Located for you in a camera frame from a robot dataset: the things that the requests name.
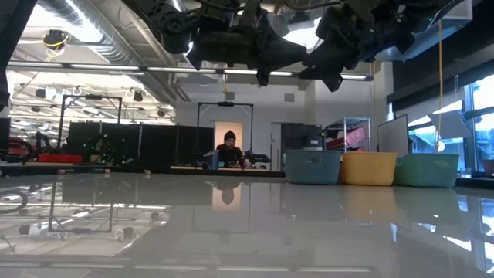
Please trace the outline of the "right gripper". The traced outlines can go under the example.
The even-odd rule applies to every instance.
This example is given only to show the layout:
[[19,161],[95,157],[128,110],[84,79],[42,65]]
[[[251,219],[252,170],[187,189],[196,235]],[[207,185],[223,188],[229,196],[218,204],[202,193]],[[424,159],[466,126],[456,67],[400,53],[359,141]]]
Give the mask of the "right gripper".
[[331,5],[316,29],[322,43],[304,58],[299,78],[322,80],[334,93],[345,68],[391,47],[405,53],[415,43],[405,9],[398,0],[343,0]]

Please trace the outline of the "yellow plastic bin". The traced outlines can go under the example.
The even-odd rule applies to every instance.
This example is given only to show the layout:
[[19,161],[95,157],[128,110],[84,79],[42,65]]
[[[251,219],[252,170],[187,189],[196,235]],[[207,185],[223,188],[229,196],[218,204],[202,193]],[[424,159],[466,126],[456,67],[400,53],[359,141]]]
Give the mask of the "yellow plastic bin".
[[347,152],[341,158],[339,181],[347,185],[390,186],[397,157],[394,152]]

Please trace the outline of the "grey monitor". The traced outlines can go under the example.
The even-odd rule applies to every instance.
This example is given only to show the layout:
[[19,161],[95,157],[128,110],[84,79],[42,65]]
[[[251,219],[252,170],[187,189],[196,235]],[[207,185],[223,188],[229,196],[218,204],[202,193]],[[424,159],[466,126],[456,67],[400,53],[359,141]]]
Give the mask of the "grey monitor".
[[398,157],[409,153],[408,117],[402,115],[377,126],[379,152],[395,152]]

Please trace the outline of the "red black equipment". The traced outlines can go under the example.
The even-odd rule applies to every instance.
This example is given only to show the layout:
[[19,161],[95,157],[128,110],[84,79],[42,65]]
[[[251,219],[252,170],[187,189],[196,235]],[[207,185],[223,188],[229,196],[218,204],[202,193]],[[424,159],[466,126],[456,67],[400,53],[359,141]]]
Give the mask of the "red black equipment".
[[10,137],[4,147],[0,147],[0,161],[19,163],[32,160],[36,156],[35,148],[21,138]]

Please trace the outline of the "black frame workstation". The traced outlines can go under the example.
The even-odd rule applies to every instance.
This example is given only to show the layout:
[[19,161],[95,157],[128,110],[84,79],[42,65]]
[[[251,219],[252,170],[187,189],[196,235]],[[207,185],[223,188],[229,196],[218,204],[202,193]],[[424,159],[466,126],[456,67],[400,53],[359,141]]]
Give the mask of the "black frame workstation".
[[146,169],[195,165],[196,126],[71,122],[69,154],[85,163]]
[[216,149],[216,133],[215,127],[202,127],[201,126],[201,115],[210,106],[217,107],[234,107],[234,106],[244,106],[250,107],[250,133],[253,130],[253,113],[254,105],[251,103],[234,103],[231,101],[222,102],[198,102],[197,105],[197,116],[196,116],[196,136],[195,136],[195,167],[202,168],[204,170],[219,170],[224,168],[223,163],[220,162],[218,150]]

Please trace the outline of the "dark teal plastic bin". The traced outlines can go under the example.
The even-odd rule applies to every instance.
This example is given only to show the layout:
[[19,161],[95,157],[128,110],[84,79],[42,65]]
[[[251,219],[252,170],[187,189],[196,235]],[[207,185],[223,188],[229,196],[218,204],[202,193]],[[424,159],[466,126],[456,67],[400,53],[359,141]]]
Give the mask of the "dark teal plastic bin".
[[339,151],[288,150],[285,174],[289,182],[309,185],[335,185],[340,173]]

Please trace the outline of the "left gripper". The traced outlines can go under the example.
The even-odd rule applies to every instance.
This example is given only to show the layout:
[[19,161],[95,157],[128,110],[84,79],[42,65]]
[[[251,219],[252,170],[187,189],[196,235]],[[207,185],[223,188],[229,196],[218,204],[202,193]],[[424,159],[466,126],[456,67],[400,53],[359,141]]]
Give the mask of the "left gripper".
[[[204,61],[258,67],[258,84],[268,86],[272,71],[302,62],[307,50],[276,34],[269,25],[268,12],[259,3],[247,3],[242,8],[239,15],[227,6],[214,17],[211,12],[215,7],[208,6],[192,32],[187,59],[197,70]],[[259,65],[264,56],[266,64]]]

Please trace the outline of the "black cabinet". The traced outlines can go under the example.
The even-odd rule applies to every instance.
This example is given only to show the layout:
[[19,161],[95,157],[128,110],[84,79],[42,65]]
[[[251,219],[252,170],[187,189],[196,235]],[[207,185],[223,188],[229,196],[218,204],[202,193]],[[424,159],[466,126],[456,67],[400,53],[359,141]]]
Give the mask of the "black cabinet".
[[281,152],[288,150],[322,150],[320,125],[281,124]]

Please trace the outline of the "person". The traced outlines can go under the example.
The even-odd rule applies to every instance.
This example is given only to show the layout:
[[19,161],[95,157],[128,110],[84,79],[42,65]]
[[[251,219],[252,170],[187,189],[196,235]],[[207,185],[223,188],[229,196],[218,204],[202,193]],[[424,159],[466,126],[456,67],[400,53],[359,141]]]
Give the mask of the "person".
[[250,161],[242,151],[235,146],[236,136],[233,131],[227,131],[224,142],[216,147],[218,159],[225,168],[247,168],[251,166]]

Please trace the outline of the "linear ceiling light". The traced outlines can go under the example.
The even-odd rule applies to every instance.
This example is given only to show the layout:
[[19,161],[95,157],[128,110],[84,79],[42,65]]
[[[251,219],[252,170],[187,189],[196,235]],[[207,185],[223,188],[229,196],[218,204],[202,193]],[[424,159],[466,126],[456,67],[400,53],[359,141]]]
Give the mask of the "linear ceiling light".
[[[249,75],[255,76],[257,74],[256,70],[251,69],[218,69],[218,74],[225,75]],[[298,78],[298,72],[290,72],[290,71],[273,71],[270,73],[271,76],[275,77],[289,77],[289,78]],[[347,74],[341,73],[340,76],[343,80],[352,80],[352,81],[371,81],[374,77],[372,75],[363,75],[363,74]]]
[[225,74],[223,69],[199,69],[178,66],[122,66],[105,64],[84,63],[51,63],[11,60],[7,66],[33,69],[71,69],[71,70],[104,70],[116,72],[149,72],[149,73],[199,73],[199,74]]

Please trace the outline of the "red box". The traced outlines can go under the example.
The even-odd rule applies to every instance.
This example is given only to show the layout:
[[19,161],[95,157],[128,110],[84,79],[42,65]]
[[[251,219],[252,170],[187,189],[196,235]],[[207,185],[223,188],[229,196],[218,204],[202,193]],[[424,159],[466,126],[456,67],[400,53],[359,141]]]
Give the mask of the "red box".
[[76,154],[39,154],[38,161],[51,163],[70,163],[79,164],[83,162],[83,158]]

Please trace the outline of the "silver ventilation duct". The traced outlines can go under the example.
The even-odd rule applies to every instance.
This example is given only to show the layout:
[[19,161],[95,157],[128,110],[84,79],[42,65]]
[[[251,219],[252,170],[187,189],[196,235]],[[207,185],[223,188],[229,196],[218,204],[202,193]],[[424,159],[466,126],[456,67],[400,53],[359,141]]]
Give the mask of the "silver ventilation duct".
[[[111,66],[143,66],[144,61],[130,44],[90,0],[38,0],[38,4],[52,15],[68,22],[70,33],[90,47]],[[188,96],[173,81],[154,73],[128,73],[141,83],[160,102],[188,101]]]

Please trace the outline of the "mint green plastic bin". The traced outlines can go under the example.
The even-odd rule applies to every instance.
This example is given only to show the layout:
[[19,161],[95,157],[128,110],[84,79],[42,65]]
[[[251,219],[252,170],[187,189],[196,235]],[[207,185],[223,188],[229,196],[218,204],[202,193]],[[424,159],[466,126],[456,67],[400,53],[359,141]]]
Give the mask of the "mint green plastic bin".
[[394,185],[453,188],[458,177],[457,154],[407,154],[397,159]]

